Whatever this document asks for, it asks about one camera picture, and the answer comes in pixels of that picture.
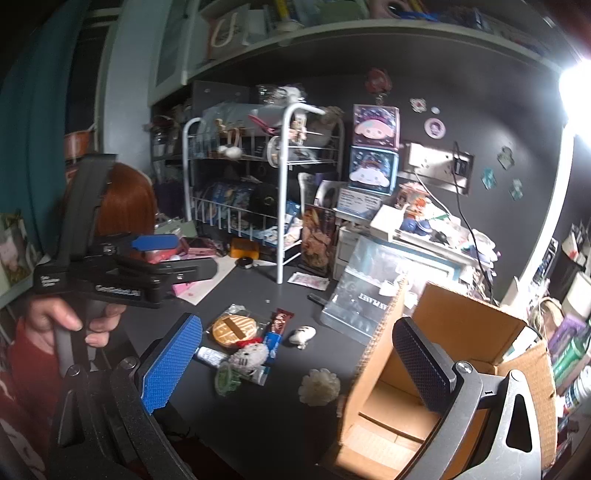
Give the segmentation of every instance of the person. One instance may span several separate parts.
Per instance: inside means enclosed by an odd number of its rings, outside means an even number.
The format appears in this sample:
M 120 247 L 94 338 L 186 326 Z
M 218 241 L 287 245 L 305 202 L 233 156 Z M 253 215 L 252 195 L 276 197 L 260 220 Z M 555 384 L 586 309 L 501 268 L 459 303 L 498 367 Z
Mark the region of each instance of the person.
M 156 199 L 139 171 L 116 163 L 96 222 L 97 235 L 154 233 Z M 101 348 L 109 341 L 125 306 L 109 304 L 90 322 L 86 343 Z M 59 297 L 33 297 L 17 323 L 13 343 L 0 352 L 0 426 L 35 476 L 45 478 L 51 421 L 62 379 L 54 350 L 53 324 L 80 330 L 82 321 Z M 2 363 L 6 364 L 1 371 Z

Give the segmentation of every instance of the black cable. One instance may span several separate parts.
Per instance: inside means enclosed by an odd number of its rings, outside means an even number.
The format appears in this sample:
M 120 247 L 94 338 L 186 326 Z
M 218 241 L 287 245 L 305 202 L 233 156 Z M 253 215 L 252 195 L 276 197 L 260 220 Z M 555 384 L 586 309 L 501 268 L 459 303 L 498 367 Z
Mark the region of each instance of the black cable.
M 456 178 L 456 152 L 457 152 L 457 159 L 459 161 L 460 160 L 460 146 L 457 144 L 456 141 L 454 141 L 453 150 L 452 150 L 452 158 L 453 158 L 452 176 L 453 176 L 453 183 L 456 186 L 457 210 L 458 210 L 458 212 L 460 212 L 460 216 L 462 217 L 462 220 L 464 220 L 464 223 L 466 224 L 466 226 L 468 227 L 468 230 L 470 230 L 470 234 L 472 235 L 472 240 L 474 241 L 474 248 L 476 249 L 476 259 L 478 260 L 478 265 L 480 266 L 480 271 L 482 272 L 482 276 L 484 277 L 484 280 L 486 282 L 486 286 L 488 287 L 488 290 L 491 292 L 491 303 L 498 307 L 499 305 L 496 302 L 494 295 L 493 295 L 492 283 L 489 280 L 488 276 L 486 275 L 486 272 L 484 271 L 484 268 L 482 267 L 482 263 L 480 261 L 480 253 L 478 251 L 478 246 L 476 244 L 476 235 L 474 235 L 474 231 L 472 230 L 472 227 L 468 223 L 468 220 L 466 220 L 466 217 L 464 217 L 464 214 L 462 213 L 462 207 L 460 206 L 460 189 L 457 186 L 457 178 Z

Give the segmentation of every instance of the green bottle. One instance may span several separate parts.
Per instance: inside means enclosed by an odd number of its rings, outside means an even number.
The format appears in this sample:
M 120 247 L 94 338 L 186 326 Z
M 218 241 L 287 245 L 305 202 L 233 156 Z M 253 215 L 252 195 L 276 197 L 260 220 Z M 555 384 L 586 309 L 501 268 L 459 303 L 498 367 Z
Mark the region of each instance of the green bottle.
M 587 327 L 582 335 L 577 335 L 566 346 L 564 351 L 556 360 L 552 367 L 554 372 L 554 383 L 560 385 L 564 377 L 570 373 L 577 362 L 583 358 L 587 348 L 589 348 L 589 340 L 591 339 L 591 329 Z

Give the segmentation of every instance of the finger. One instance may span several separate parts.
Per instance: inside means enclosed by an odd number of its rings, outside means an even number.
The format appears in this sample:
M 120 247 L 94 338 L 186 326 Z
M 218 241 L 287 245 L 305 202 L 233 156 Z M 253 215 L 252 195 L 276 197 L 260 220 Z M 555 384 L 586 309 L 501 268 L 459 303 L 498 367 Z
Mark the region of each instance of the finger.
M 27 320 L 39 331 L 46 332 L 53 327 L 52 320 L 68 330 L 78 331 L 82 322 L 76 312 L 59 297 L 36 298 L 31 300 Z
M 95 348 L 103 348 L 109 343 L 109 333 L 91 333 L 86 336 L 86 344 Z
M 93 332 L 102 333 L 102 332 L 110 332 L 115 330 L 117 325 L 119 324 L 119 319 L 121 315 L 116 315 L 114 317 L 103 317 L 100 319 L 94 319 L 89 327 Z
M 125 305 L 118 305 L 116 303 L 109 303 L 105 307 L 105 316 L 106 317 L 115 317 L 117 315 L 121 315 L 127 307 Z

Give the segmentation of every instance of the hand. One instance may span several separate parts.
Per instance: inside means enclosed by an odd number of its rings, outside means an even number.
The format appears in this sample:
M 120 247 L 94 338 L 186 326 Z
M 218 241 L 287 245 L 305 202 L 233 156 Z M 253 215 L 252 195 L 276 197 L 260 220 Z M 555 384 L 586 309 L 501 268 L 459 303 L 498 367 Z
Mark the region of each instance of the hand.
M 109 342 L 109 332 L 117 327 L 124 311 L 125 305 L 108 304 L 105 316 L 90 322 L 89 328 L 94 333 L 86 336 L 86 343 L 96 348 L 104 347 Z M 76 312 L 61 298 L 32 299 L 25 315 L 25 334 L 33 345 L 52 355 L 55 353 L 53 322 L 73 331 L 78 331 L 83 326 Z

